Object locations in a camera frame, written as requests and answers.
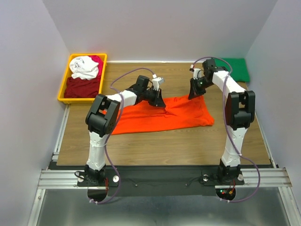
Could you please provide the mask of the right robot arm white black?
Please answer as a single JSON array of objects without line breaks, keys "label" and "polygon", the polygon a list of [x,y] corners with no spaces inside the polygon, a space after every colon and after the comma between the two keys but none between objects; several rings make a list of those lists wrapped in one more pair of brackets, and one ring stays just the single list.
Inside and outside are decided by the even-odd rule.
[{"label": "right robot arm white black", "polygon": [[216,172],[216,179],[222,184],[242,178],[240,159],[245,134],[255,118],[255,93],[241,87],[231,76],[230,64],[218,66],[217,58],[202,58],[202,68],[192,63],[188,99],[200,97],[206,89],[216,85],[222,91],[223,120],[227,133],[224,153]]}]

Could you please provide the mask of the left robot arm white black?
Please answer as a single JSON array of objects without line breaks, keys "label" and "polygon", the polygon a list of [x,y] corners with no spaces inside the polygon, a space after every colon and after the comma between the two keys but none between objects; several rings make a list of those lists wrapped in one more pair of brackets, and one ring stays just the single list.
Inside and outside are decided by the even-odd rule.
[{"label": "left robot arm white black", "polygon": [[153,75],[150,80],[146,76],[138,76],[136,83],[126,90],[114,95],[96,96],[86,116],[90,142],[89,156],[83,172],[76,172],[78,183],[88,182],[91,186],[99,186],[107,182],[105,178],[105,158],[108,138],[117,126],[125,107],[134,106],[141,101],[154,107],[164,108],[160,85],[165,80]]}]

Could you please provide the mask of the orange t shirt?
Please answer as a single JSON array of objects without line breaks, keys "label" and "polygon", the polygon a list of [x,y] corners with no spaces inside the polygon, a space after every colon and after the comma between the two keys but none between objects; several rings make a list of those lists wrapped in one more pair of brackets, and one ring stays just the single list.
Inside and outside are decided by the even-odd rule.
[{"label": "orange t shirt", "polygon": [[124,108],[112,135],[157,132],[192,127],[212,126],[203,96],[189,100],[188,96],[164,98],[165,108],[149,105],[146,101]]}]

